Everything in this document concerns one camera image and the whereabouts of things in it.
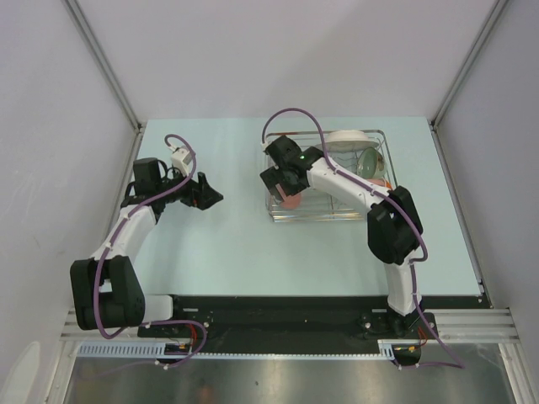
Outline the pink plastic cup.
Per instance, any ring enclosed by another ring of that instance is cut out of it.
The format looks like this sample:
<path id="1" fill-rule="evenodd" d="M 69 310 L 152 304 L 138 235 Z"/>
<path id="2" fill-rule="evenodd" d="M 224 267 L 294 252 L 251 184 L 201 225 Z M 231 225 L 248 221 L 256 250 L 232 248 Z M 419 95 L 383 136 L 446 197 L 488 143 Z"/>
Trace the pink plastic cup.
<path id="1" fill-rule="evenodd" d="M 286 210 L 294 210 L 299 207 L 299 205 L 302 202 L 302 194 L 294 194 L 294 195 L 288 195 L 285 193 L 283 188 L 277 184 L 276 190 L 278 192 L 278 195 L 280 196 L 279 199 L 279 206 Z"/>

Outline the green ceramic bowl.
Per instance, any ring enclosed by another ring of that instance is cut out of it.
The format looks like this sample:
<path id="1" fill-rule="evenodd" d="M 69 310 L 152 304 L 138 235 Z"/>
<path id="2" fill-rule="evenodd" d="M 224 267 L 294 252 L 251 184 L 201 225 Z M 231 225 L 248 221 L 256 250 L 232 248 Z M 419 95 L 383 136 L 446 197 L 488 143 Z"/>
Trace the green ceramic bowl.
<path id="1" fill-rule="evenodd" d="M 366 148 L 358 158 L 356 173 L 365 179 L 380 179 L 385 176 L 387 165 L 382 154 L 373 147 Z"/>

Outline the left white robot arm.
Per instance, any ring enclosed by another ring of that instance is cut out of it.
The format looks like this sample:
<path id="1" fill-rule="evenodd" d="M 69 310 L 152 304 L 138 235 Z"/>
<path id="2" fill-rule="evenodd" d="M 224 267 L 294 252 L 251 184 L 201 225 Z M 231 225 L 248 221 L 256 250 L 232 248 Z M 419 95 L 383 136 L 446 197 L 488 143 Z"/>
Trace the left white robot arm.
<path id="1" fill-rule="evenodd" d="M 167 205 L 179 202 L 207 210 L 224 197 L 203 172 L 193 178 L 155 157 L 134 161 L 133 174 L 111 233 L 90 258 L 76 260 L 70 268 L 77 324 L 84 331 L 104 332 L 156 322 L 174 337 L 185 329 L 186 316 L 173 308 L 171 295 L 143 291 L 134 269 L 136 256 Z"/>

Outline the metal wire dish rack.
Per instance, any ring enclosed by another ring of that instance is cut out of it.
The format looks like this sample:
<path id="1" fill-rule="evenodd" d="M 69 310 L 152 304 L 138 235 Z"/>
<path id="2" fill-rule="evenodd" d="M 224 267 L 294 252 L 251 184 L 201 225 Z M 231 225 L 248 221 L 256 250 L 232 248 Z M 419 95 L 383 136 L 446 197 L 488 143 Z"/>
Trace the metal wire dish rack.
<path id="1" fill-rule="evenodd" d="M 275 222 L 364 220 L 397 186 L 381 130 L 274 132 L 260 174 Z"/>

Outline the white deep plate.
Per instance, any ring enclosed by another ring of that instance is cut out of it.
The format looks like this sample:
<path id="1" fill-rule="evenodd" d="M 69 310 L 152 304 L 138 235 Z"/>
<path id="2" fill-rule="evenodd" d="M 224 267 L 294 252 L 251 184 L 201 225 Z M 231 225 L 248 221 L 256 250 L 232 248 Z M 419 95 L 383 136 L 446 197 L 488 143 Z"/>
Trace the white deep plate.
<path id="1" fill-rule="evenodd" d="M 358 152 L 376 148 L 378 142 L 361 130 L 336 130 L 328 134 L 325 145 L 330 152 Z"/>

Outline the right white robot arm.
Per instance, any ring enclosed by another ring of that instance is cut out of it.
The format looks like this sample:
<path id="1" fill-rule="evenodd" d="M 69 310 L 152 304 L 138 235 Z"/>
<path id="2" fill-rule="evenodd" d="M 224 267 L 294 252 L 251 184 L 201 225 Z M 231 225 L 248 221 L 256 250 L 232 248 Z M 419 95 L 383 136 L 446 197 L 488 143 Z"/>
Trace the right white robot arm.
<path id="1" fill-rule="evenodd" d="M 377 185 L 341 167 L 323 147 L 303 150 L 288 136 L 265 142 L 263 151 L 272 165 L 260 177 L 274 199 L 282 202 L 315 189 L 365 216 L 368 248 L 386 270 L 387 303 L 394 311 L 388 317 L 389 329 L 399 338 L 409 337 L 419 327 L 414 311 L 420 296 L 413 266 L 428 257 L 410 192 L 402 186 Z"/>

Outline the pink cream branch plate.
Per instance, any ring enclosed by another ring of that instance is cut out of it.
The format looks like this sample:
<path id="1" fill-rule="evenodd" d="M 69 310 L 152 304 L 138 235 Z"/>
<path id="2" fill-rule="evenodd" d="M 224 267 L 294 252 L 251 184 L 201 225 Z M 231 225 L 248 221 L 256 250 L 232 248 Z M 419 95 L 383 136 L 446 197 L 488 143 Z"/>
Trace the pink cream branch plate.
<path id="1" fill-rule="evenodd" d="M 392 185 L 384 178 L 370 178 L 368 179 L 368 182 L 388 189 L 392 189 Z"/>

